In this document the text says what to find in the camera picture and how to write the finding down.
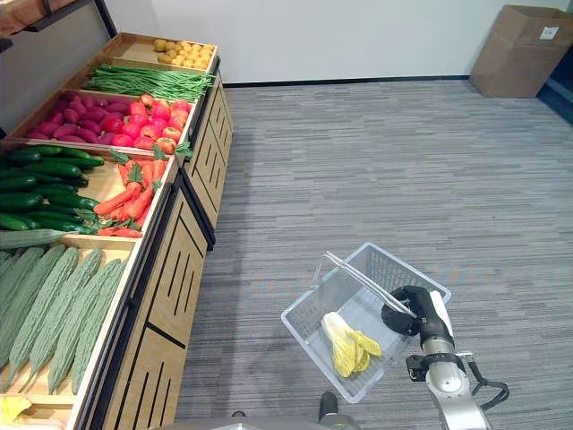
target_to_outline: cucumber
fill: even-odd
[[[72,165],[65,163],[52,163],[43,161],[41,163],[29,164],[24,166],[24,170],[29,172],[39,172],[45,175],[53,175],[58,177],[78,177],[81,176],[81,170]]]
[[[46,188],[47,190],[60,190],[66,191],[67,193],[77,193],[78,187],[69,184],[42,184],[38,187]]]
[[[61,184],[63,180],[61,177],[44,175],[39,172],[21,172],[21,175],[23,173],[25,173],[26,176],[34,176],[36,178],[36,182],[39,184]]]
[[[54,157],[62,153],[62,147],[55,145],[36,145],[34,146],[34,150],[38,151],[40,155],[44,157]]]
[[[16,166],[30,163],[39,163],[42,160],[40,153],[33,149],[13,150],[8,154],[8,162]]]
[[[47,211],[55,213],[67,213],[68,215],[75,216],[75,210],[69,206],[62,206],[60,204],[42,203],[38,206],[38,211]]]
[[[66,146],[61,146],[62,152],[60,153],[63,157],[73,157],[78,159],[90,159],[91,155],[85,150],[77,150],[75,148],[68,148]]]
[[[0,213],[0,228],[13,231],[30,230],[24,221],[7,213]]]
[[[52,228],[53,230],[60,231],[77,231],[81,235],[91,235],[93,231],[91,228],[87,228],[81,224],[61,221],[60,219],[46,218],[46,217],[36,217],[34,218],[42,228]]]
[[[0,181],[0,191],[28,190],[36,185],[34,176],[8,177]]]
[[[22,176],[24,173],[18,168],[3,168],[0,170],[0,179]]]
[[[70,208],[87,209],[93,211],[99,202],[88,197],[81,197],[80,195],[72,193],[55,193],[48,198],[50,203],[59,204],[61,206],[68,206]]]
[[[43,197],[36,193],[0,193],[0,211],[33,211]]]
[[[67,158],[63,158],[63,157],[52,157],[51,159],[49,159],[49,161],[55,162],[55,163],[73,164],[74,166],[77,166],[78,168],[96,168],[98,166],[104,165],[103,159],[95,159],[92,157],[90,157],[88,159],[67,159]]]
[[[11,217],[19,219],[20,221],[23,221],[26,223],[26,225],[29,227],[30,230],[37,230],[39,229],[39,224],[37,221],[35,221],[34,219],[26,216],[26,215],[22,215],[20,213],[11,213],[10,214]]]
[[[75,186],[88,186],[90,181],[86,176],[82,175],[81,177],[67,177],[64,179],[64,183]]]
[[[60,221],[67,221],[67,222],[81,222],[80,217],[69,215],[67,213],[59,213],[51,211],[33,211],[27,213],[26,216],[31,217],[33,219],[50,218],[50,219],[59,219]]]

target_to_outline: red tomato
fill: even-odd
[[[133,146],[133,139],[127,134],[116,134],[111,144],[114,146]]]
[[[167,125],[182,132],[185,127],[185,121],[178,116],[172,116],[171,119],[169,119],[169,123]]]
[[[146,115],[142,115],[142,114],[130,115],[129,122],[131,124],[137,124],[139,127],[143,127],[144,125],[147,125],[150,123],[149,119],[147,118],[147,114]]]
[[[161,132],[155,125],[144,125],[140,130],[140,136],[149,137],[152,141],[156,141]]]
[[[140,114],[140,115],[147,115],[147,109],[143,103],[139,101],[134,101],[132,104],[129,105],[129,113],[130,115]]]
[[[122,133],[127,134],[132,139],[135,139],[140,135],[140,129],[141,127],[134,123],[124,124],[122,127]]]

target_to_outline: basket handle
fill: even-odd
[[[388,307],[395,310],[396,312],[400,312],[402,314],[408,314],[412,318],[417,318],[417,315],[414,314],[410,309],[402,304],[399,300],[397,300],[394,296],[392,296],[388,291],[374,282],[372,279],[368,278],[362,272],[360,272],[356,267],[348,264],[347,262],[339,259],[333,253],[327,251],[322,257],[319,259],[319,262],[316,266],[316,271],[314,272],[314,276],[312,277],[312,287],[318,287],[318,281],[321,277],[321,269],[322,264],[324,263],[325,259],[329,259],[331,262],[334,263],[337,267],[348,273],[352,278],[360,282],[362,285],[367,287],[376,297],[384,302]]]

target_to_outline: carrot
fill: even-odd
[[[135,191],[140,188],[141,185],[139,185],[137,182],[130,182],[125,188],[125,191],[118,194],[116,197],[97,204],[96,207],[93,208],[93,211],[96,212],[99,216],[106,215],[123,202],[128,201],[132,197],[133,193],[135,193]]]
[[[143,223],[145,222],[145,218],[147,217],[147,213],[150,211],[150,207],[148,206],[147,208],[145,208],[145,211],[143,211],[142,215],[135,220],[135,224],[137,224],[138,226],[143,227]]]
[[[118,228],[114,231],[114,236],[120,237],[141,237],[142,234],[140,231],[137,231],[133,228]]]
[[[124,213],[127,218],[138,219],[145,208],[151,204],[151,199],[153,198],[153,187],[146,189],[141,195],[134,201],[129,202],[124,207]]]
[[[109,218],[111,219],[121,219],[124,215],[124,206],[122,204],[120,204],[119,206],[117,206],[115,209],[113,209],[111,212],[109,212]]]
[[[153,166],[146,164],[141,172],[143,174],[143,186],[147,188],[153,182]]]
[[[98,230],[98,236],[113,236],[114,232],[115,232],[114,227],[100,228]]]
[[[153,161],[153,180],[160,181],[165,172],[167,161],[164,159],[156,159]]]
[[[124,183],[124,185],[127,185],[127,183],[129,182],[127,180],[127,176],[129,175],[129,172],[127,171],[127,167],[123,166],[121,164],[118,164],[117,169],[119,170],[119,175],[122,177],[122,182]]]

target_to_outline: cabinet panel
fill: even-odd
[[[172,216],[169,252],[155,264],[158,288],[149,322],[187,346],[207,242],[181,192]]]
[[[145,429],[173,423],[185,349],[146,329],[115,428]]]

